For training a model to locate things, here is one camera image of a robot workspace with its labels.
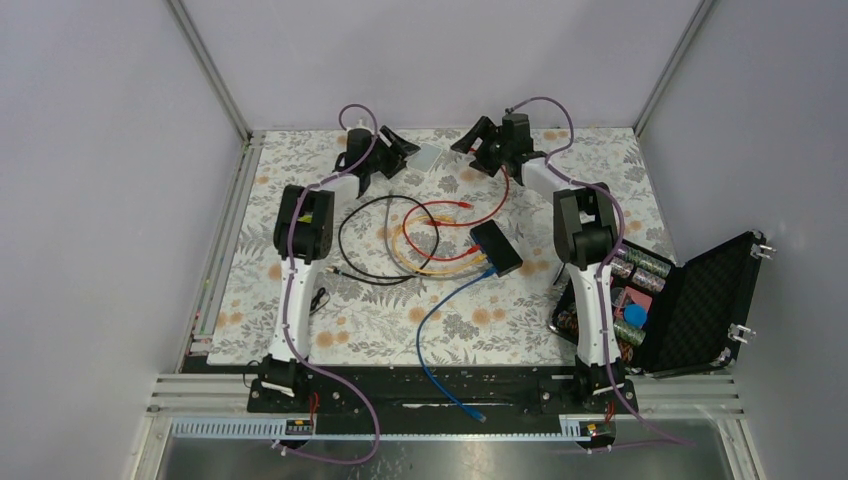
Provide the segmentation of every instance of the gray wall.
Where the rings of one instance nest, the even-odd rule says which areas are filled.
[[[759,227],[736,369],[770,479],[843,478],[848,3],[721,2],[642,141],[683,258]]]
[[[631,126],[699,0],[185,3],[248,123],[303,129],[352,101],[393,127],[470,125],[534,94]]]
[[[238,140],[164,2],[0,6],[0,478],[115,479]]]

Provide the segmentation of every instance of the blue cable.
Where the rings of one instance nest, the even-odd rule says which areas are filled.
[[[475,278],[474,280],[471,280],[470,282],[466,283],[465,285],[463,285],[463,286],[457,288],[456,290],[454,290],[453,292],[451,292],[450,295],[443,298],[442,301],[439,302],[435,307],[433,307],[432,310],[427,312],[427,315],[424,315],[424,319],[422,319],[421,323],[418,324],[418,331],[415,332],[415,351],[418,353],[418,361],[421,363],[421,368],[424,369],[424,373],[427,374],[427,377],[430,378],[430,381],[433,382],[433,385],[435,385],[436,388],[441,390],[442,393],[445,394],[446,397],[448,397],[453,403],[455,403],[465,413],[470,415],[471,418],[473,418],[477,421],[480,421],[480,422],[485,422],[486,416],[483,415],[482,413],[480,413],[479,410],[476,410],[474,408],[471,408],[471,407],[465,405],[458,398],[454,397],[445,387],[442,386],[441,383],[439,383],[438,380],[436,380],[436,377],[434,377],[433,374],[430,372],[430,369],[427,368],[427,365],[424,363],[424,356],[421,355],[421,330],[424,328],[424,323],[427,322],[427,319],[430,318],[430,316],[433,315],[439,308],[441,308],[442,305],[447,303],[447,301],[450,300],[454,295],[465,290],[466,288],[470,287],[471,285],[474,285],[475,283],[479,282],[480,280],[491,277],[495,273],[496,273],[496,270],[494,269],[494,267],[490,268],[490,269],[486,270],[485,272],[483,272],[483,274],[480,275],[479,277]]]

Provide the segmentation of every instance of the table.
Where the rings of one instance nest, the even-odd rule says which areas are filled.
[[[456,141],[459,129],[399,130],[417,144],[443,147]],[[625,210],[628,240],[673,258],[671,241],[662,222],[636,138],[631,129],[577,129],[573,147],[554,163],[573,177],[603,181]],[[534,130],[537,150],[550,151],[568,140],[567,130]],[[266,353],[276,321],[280,277],[279,255],[272,234],[283,188],[305,185],[325,177],[345,147],[342,131],[268,132],[247,210],[239,233],[208,363],[243,365]],[[467,159],[443,155],[429,173],[404,169],[392,180],[372,177],[371,187],[354,205],[337,206],[343,213],[389,192],[427,200],[462,200],[472,210],[434,207],[433,212],[470,221],[488,214],[505,191],[502,175],[494,178],[468,168]],[[400,225],[412,204],[392,205],[388,234]],[[393,275],[383,236],[386,205],[364,209],[345,227],[345,251],[361,268]],[[564,282],[552,286],[561,262],[552,245],[552,207],[535,192],[510,182],[506,204],[494,217],[524,259],[517,271],[469,287],[425,325],[424,358],[431,364],[573,365],[576,348],[550,333],[547,325]],[[328,265],[349,271],[339,253],[336,234]],[[432,228],[410,229],[422,247],[432,241]],[[402,251],[418,263],[420,257],[400,237]],[[437,254],[454,255],[470,245],[467,229],[443,228]],[[428,268],[442,268],[431,262]],[[326,307],[310,319],[310,360],[324,365],[417,364],[415,330],[441,298],[467,280],[415,279],[393,287],[375,287],[338,275],[322,273],[316,288],[330,292]]]

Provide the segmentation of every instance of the floral pattern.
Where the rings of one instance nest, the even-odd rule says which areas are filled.
[[[504,178],[468,167],[468,158],[450,153],[448,146],[462,132],[453,129],[399,131],[415,143],[429,142],[446,153],[429,173],[404,169],[391,181],[381,174],[355,205],[337,206],[343,214],[364,201],[390,192],[418,199],[457,200],[473,209],[434,206],[434,214],[467,222],[487,215],[500,203]],[[554,162],[576,178],[603,181],[625,210],[626,238],[671,257],[669,236],[660,218],[636,138],[630,129],[578,129],[574,146]],[[568,140],[566,130],[539,130],[533,136],[538,150],[550,151]],[[267,352],[275,324],[282,275],[272,234],[283,188],[320,180],[333,168],[345,146],[340,131],[268,132],[250,192],[221,311],[218,315],[210,364],[245,364]],[[397,275],[389,261],[384,236],[391,241],[411,208],[392,203],[388,232],[383,228],[384,203],[363,209],[345,226],[345,252],[371,273]],[[494,217],[524,265],[502,278],[477,283],[448,301],[424,327],[424,358],[433,364],[572,364],[575,347],[550,333],[547,325],[563,281],[552,282],[561,262],[551,242],[552,207],[538,194],[510,182],[503,208]],[[344,215],[336,215],[333,248],[328,265],[349,270],[342,261],[336,234]],[[432,248],[432,227],[409,227],[422,249]],[[437,255],[450,256],[471,246],[466,228],[440,229]],[[418,264],[403,236],[398,245]],[[457,266],[430,262],[428,269]],[[415,279],[392,287],[375,287],[338,275],[322,273],[316,288],[330,292],[327,305],[310,319],[310,358],[319,364],[417,364],[415,331],[426,313],[467,280]]]

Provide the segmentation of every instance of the red cable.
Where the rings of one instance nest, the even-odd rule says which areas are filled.
[[[506,189],[504,190],[504,196],[503,196],[503,198],[501,198],[501,203],[499,203],[499,204],[498,204],[498,206],[497,206],[497,207],[495,207],[495,209],[494,209],[494,210],[492,210],[492,213],[490,213],[490,214],[486,215],[485,217],[483,217],[483,218],[481,218],[481,219],[479,219],[479,220],[475,220],[475,221],[473,221],[473,222],[466,222],[466,223],[444,223],[444,222],[438,222],[438,221],[437,221],[435,226],[437,226],[437,227],[473,227],[474,225],[477,225],[477,224],[479,224],[479,223],[483,223],[483,222],[485,222],[486,220],[488,220],[488,219],[490,219],[490,218],[494,217],[494,216],[495,216],[495,214],[497,214],[497,213],[500,211],[500,209],[504,206],[504,204],[506,203],[506,198],[509,196],[509,175],[506,173],[506,168],[501,167],[501,171],[502,171],[502,172],[503,172],[503,174],[504,174],[504,181],[505,181],[505,183],[506,183]],[[449,200],[436,200],[436,201],[432,201],[432,202],[424,202],[424,204],[423,204],[423,205],[424,205],[424,206],[428,206],[428,205],[439,204],[439,203],[448,203],[448,204],[459,205],[460,207],[463,207],[463,208],[471,208],[471,204],[470,204],[470,203],[467,203],[467,202],[453,202],[453,201],[449,201]],[[412,243],[412,239],[411,239],[411,238],[409,238],[409,234],[406,232],[406,222],[407,222],[407,220],[409,220],[409,216],[412,214],[412,212],[414,212],[415,210],[417,210],[419,207],[420,207],[419,205],[416,205],[416,206],[412,207],[412,208],[411,208],[408,212],[406,212],[406,216],[405,216],[405,217],[403,217],[403,236],[404,236],[404,237],[406,237],[406,241],[407,241],[407,243],[409,243],[409,245],[410,245],[410,246],[411,246],[411,247],[412,247],[412,248],[413,248],[413,249],[414,249],[414,250],[415,250],[415,251],[416,251],[419,255],[421,255],[421,256],[423,256],[423,257],[425,257],[425,258],[429,258],[430,260],[433,260],[433,261],[436,261],[436,262],[450,262],[450,261],[453,261],[453,260],[459,260],[460,258],[466,257],[466,256],[471,255],[472,253],[478,252],[478,251],[480,250],[480,246],[479,246],[479,245],[474,245],[474,246],[472,246],[471,248],[469,248],[469,249],[468,249],[468,251],[466,251],[465,253],[460,254],[460,255],[457,255],[457,256],[455,256],[455,257],[434,257],[434,256],[431,256],[431,255],[430,255],[430,254],[428,254],[428,253],[423,252],[420,248],[418,248],[418,246],[417,246],[417,245],[415,245],[414,243]]]

